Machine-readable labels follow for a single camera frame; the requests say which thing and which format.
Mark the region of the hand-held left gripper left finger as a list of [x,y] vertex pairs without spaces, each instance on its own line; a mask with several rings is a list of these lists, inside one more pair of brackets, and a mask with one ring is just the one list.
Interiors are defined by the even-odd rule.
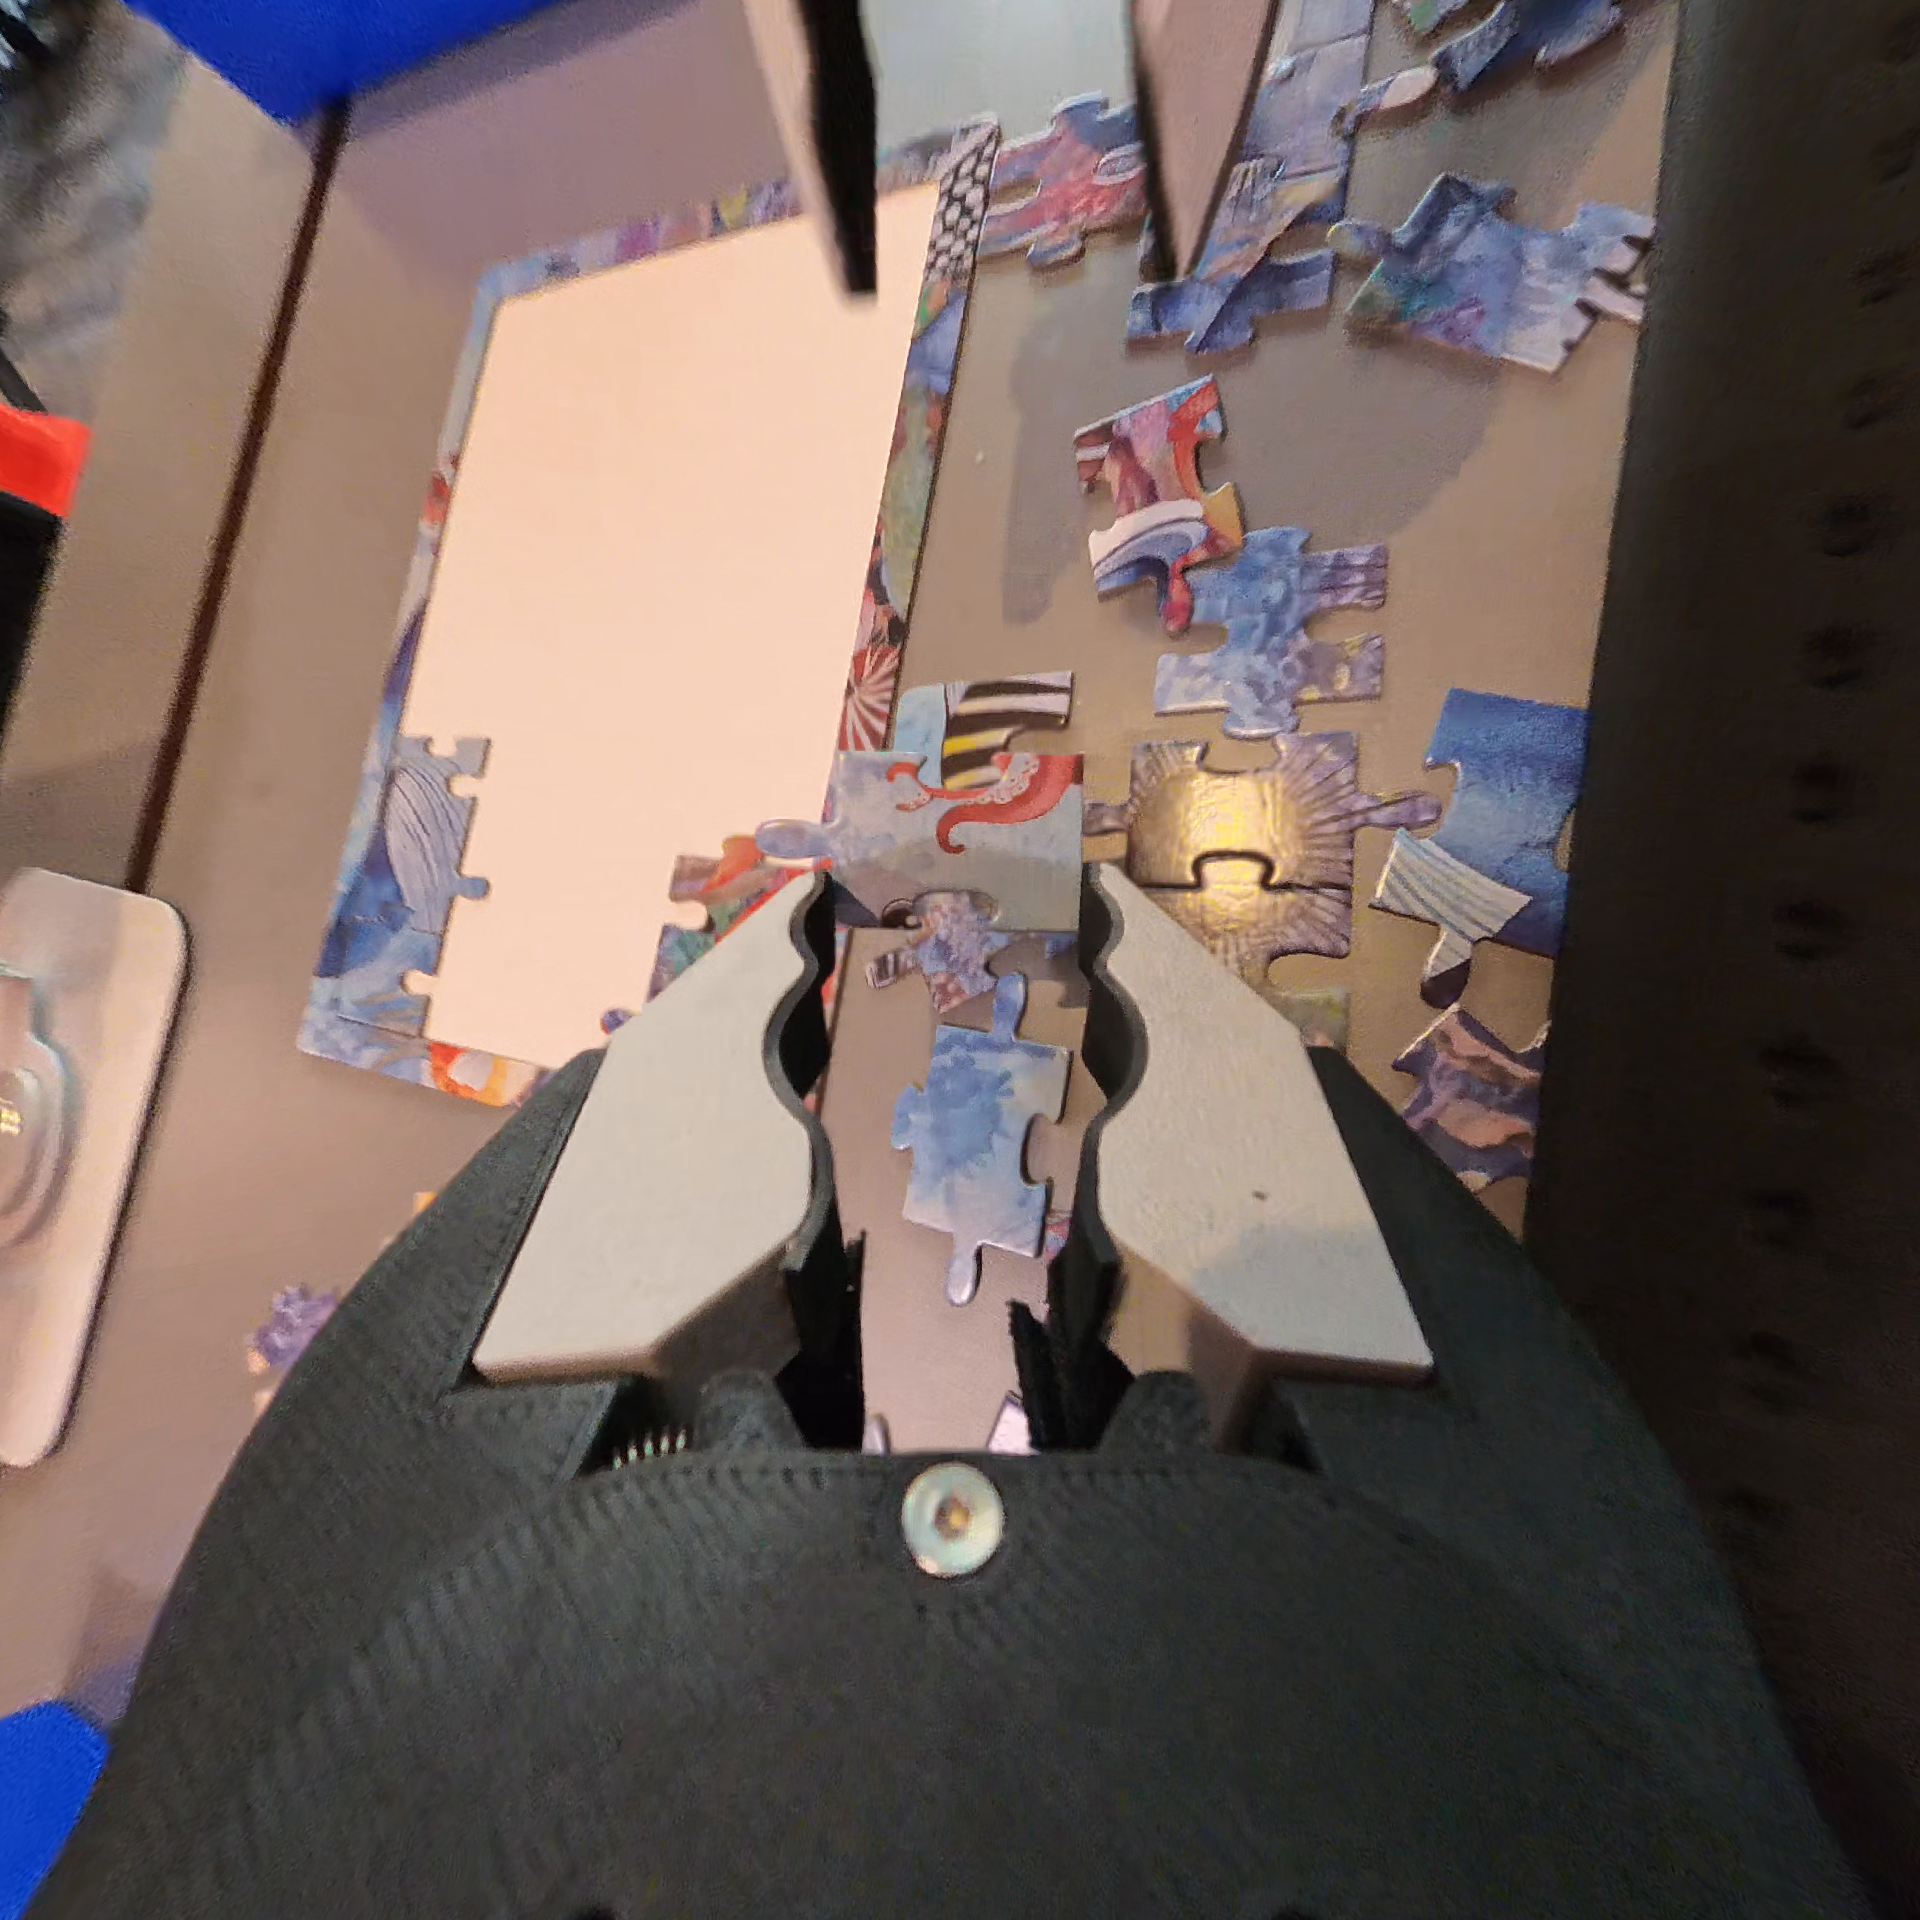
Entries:
[[828,1059],[835,890],[789,877],[595,1057],[471,1354],[490,1384],[644,1378],[675,1423],[756,1371],[858,1449],[863,1240],[807,1096]]

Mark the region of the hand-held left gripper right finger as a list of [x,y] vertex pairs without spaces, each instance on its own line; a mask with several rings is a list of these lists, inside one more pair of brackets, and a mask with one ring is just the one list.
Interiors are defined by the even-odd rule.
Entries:
[[1433,1356],[1315,1048],[1114,865],[1081,876],[1081,1132],[1047,1309],[1011,1312],[1033,1453],[1092,1449],[1131,1384],[1237,1440],[1277,1378],[1411,1387]]

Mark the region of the joined blue coral puzzle section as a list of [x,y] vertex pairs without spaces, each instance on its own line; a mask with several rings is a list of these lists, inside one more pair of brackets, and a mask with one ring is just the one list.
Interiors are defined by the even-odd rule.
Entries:
[[1123,337],[1176,337],[1190,355],[1248,349],[1263,320],[1325,306],[1334,253],[1307,245],[1307,234],[1330,230],[1345,203],[1353,138],[1334,130],[1334,116],[1360,89],[1371,12],[1369,2],[1282,4],[1192,273],[1151,278],[1137,116],[1100,94],[1069,97],[1044,130],[999,148],[980,257],[1054,271],[1075,264],[1091,234],[1142,230]]

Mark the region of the orange coral puzzle piece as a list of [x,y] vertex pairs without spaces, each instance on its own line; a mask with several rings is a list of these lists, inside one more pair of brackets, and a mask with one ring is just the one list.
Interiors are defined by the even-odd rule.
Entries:
[[695,959],[706,955],[717,941],[732,931],[732,927],[749,914],[751,906],[747,902],[721,902],[716,908],[706,908],[701,924],[661,924],[659,941],[653,949],[651,973],[646,976],[644,995],[635,1006],[611,1006],[600,1014],[600,1030],[602,1035],[611,1035],[625,1021],[635,1018],[635,1008],[651,1003],[661,995],[674,979],[679,979]]

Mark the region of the urchin and green puzzle piece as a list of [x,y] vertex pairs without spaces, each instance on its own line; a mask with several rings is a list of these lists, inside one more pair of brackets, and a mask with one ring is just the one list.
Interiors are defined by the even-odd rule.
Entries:
[[1349,955],[1347,887],[1282,885],[1262,857],[1214,853],[1194,865],[1194,887],[1169,890],[1162,904],[1223,967],[1287,1018],[1309,1046],[1347,1051],[1347,986],[1284,986],[1270,978],[1274,962],[1284,957]]

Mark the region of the orange claw puzzle piece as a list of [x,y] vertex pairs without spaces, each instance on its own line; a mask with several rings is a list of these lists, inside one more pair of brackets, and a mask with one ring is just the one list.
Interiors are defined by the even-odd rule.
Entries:
[[701,908],[717,918],[722,908],[736,908],[777,892],[790,877],[822,868],[819,857],[767,856],[756,835],[724,835],[716,853],[679,853],[669,872],[665,895],[674,904]]

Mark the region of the black sea urchin puzzle piece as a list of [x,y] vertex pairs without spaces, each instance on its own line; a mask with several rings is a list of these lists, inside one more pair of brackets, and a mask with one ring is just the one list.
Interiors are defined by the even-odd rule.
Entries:
[[1086,839],[1122,835],[1123,872],[1139,887],[1194,890],[1214,857],[1266,867],[1272,892],[1341,892],[1354,882],[1364,829],[1431,826],[1446,803],[1426,790],[1381,795],[1358,783],[1349,731],[1270,741],[1248,770],[1212,764],[1202,741],[1133,748],[1123,800],[1086,800]]

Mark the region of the joined blue whale puzzle section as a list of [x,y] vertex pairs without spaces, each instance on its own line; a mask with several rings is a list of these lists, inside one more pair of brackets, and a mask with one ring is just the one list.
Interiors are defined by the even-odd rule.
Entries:
[[364,770],[324,947],[308,989],[306,1029],[316,1051],[343,1057],[356,1043],[418,1043],[449,912],[485,897],[465,873],[476,795],[457,790],[485,772],[490,741],[459,735],[439,753],[426,735],[391,735]]

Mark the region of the red octopus puzzle piece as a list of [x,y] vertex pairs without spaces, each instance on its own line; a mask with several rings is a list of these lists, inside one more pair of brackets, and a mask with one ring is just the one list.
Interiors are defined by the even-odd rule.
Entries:
[[941,786],[948,803],[936,826],[946,856],[1009,853],[1033,876],[1081,865],[1081,755],[992,753],[992,783]]

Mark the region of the striped fish puzzle piece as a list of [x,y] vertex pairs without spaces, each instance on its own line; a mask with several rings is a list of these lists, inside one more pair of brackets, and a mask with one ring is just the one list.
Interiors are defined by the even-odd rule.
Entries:
[[1069,725],[1072,671],[920,684],[900,694],[894,753],[928,786],[966,791],[997,780],[997,755],[1020,733]]

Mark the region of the blue bubble puzzle piece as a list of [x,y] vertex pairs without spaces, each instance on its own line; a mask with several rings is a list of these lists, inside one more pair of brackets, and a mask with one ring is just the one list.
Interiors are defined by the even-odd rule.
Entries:
[[1384,639],[1312,636],[1325,612],[1378,609],[1387,591],[1384,544],[1315,549],[1307,529],[1272,525],[1190,578],[1192,623],[1217,625],[1223,641],[1203,655],[1162,655],[1155,713],[1221,715],[1229,739],[1297,731],[1299,710],[1381,696]]

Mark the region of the black perforated padded panel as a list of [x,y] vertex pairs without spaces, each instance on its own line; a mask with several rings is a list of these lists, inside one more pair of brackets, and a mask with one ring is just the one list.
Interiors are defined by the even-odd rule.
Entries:
[[1681,4],[1527,1238],[1916,1915],[1917,7]]

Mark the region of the orange cloth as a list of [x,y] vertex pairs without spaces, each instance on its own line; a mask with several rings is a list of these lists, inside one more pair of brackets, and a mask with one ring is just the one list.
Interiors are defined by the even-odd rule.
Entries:
[[1,403],[1,493],[64,519],[91,452],[91,425]]

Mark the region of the black office chair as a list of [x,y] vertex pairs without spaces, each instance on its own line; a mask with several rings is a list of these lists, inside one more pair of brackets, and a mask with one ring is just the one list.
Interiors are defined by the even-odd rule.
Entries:
[[41,589],[61,540],[61,519],[1,493],[1,730],[23,670]]

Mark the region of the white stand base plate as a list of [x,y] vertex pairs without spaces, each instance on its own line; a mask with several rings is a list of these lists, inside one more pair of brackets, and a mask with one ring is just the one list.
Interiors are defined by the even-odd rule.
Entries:
[[39,1228],[1,1249],[1,1464],[61,1440],[186,979],[164,899],[49,868],[1,892],[1,967],[30,976],[72,1088],[59,1183]]

